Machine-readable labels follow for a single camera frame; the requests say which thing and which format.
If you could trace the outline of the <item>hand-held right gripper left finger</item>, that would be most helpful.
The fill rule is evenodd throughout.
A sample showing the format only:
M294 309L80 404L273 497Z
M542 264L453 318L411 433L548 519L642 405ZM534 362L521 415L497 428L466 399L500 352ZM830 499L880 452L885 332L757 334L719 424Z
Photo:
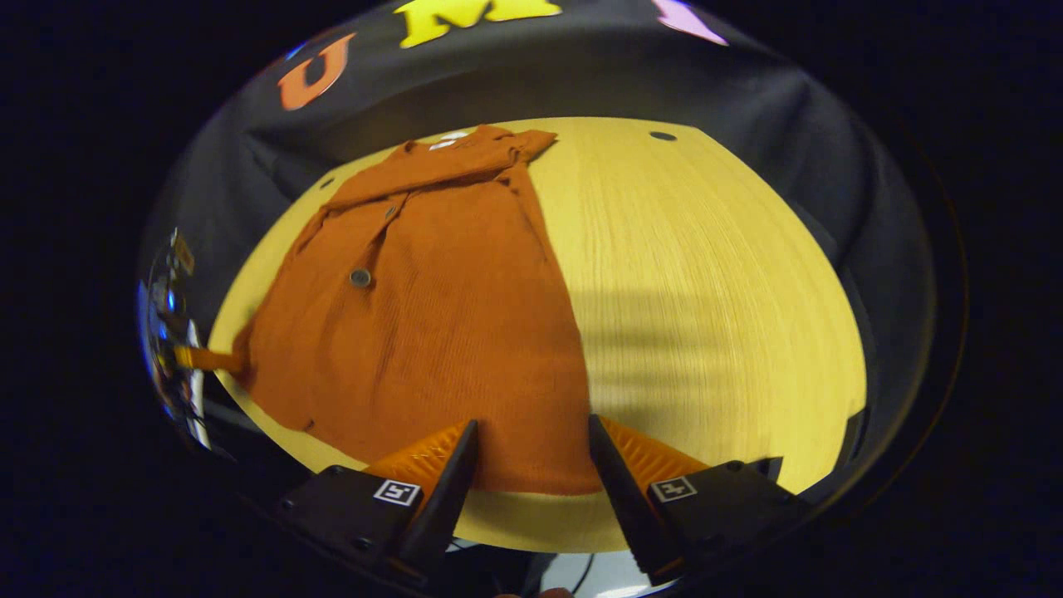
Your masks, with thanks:
M478 421L468 420L362 469L322 469L281 496L279 519L358 571L427 586L454 537L478 459Z

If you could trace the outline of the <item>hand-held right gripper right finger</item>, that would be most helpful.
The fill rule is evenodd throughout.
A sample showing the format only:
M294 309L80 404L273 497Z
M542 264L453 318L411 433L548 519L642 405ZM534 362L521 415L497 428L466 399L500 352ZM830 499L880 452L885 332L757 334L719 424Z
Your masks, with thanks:
M718 574L810 515L810 505L759 463L707 465L598 414L588 418L588 439L635 564L655 586Z

